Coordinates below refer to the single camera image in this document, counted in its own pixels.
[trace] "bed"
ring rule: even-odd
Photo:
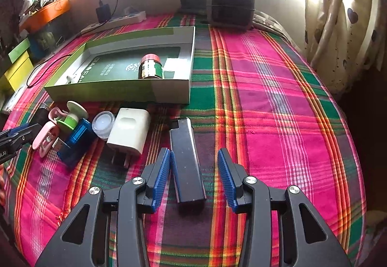
[[[226,205],[216,166],[218,149],[266,185],[298,185],[329,224],[353,265],[365,233],[365,193],[357,153],[338,106],[314,71],[281,37],[259,30],[240,33],[208,26],[193,15],[149,17],[140,24],[79,37],[56,57],[90,39],[134,30],[196,26],[191,102],[187,106],[119,102],[83,103],[93,118],[120,107],[146,108],[152,123],[144,154],[129,169],[112,165],[113,152],[96,141],[69,172],[51,151],[40,158],[30,146],[5,164],[5,218],[16,244],[33,266],[66,215],[91,186],[121,186],[169,146],[169,118],[187,116],[207,193],[199,215],[179,215],[173,181],[144,226],[151,266],[235,266],[245,217]],[[41,103],[52,106],[43,86],[63,59],[44,66],[42,80],[24,92],[5,129],[27,122]],[[272,264],[278,264],[278,229],[273,229]],[[110,231],[111,266],[116,265],[115,225]]]

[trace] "red jar lid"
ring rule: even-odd
[[[143,63],[144,61],[158,61],[159,63],[161,63],[160,57],[158,57],[156,54],[147,54],[143,56],[143,58],[141,59],[141,63]]]

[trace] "clear container lid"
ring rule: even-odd
[[[102,140],[107,141],[110,135],[110,132],[113,128],[115,116],[112,112],[103,111],[98,113],[93,120],[92,128],[95,134]]]

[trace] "charger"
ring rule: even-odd
[[[109,4],[104,4],[102,0],[99,0],[99,7],[96,8],[96,14],[97,14],[99,23],[107,22],[112,18],[112,13],[110,12]]]
[[[96,13],[99,23],[109,21],[112,17],[109,4],[103,4],[101,1],[99,2],[99,7],[96,8]]]

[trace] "orange shelf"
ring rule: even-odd
[[[19,32],[27,30],[28,33],[34,33],[69,10],[70,2],[68,0],[57,0],[44,6],[36,14],[30,16],[21,26],[19,26]]]

